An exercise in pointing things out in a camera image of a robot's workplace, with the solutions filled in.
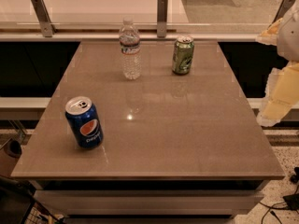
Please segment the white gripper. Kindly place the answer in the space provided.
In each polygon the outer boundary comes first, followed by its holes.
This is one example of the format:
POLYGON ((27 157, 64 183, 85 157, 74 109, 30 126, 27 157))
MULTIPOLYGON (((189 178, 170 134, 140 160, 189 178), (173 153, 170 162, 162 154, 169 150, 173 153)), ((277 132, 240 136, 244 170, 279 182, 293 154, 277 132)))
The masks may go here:
POLYGON ((282 69, 273 68, 267 79, 257 122, 272 127, 299 102, 299 7, 291 7, 283 18, 262 31, 256 41, 277 45, 278 55, 292 61, 282 69))

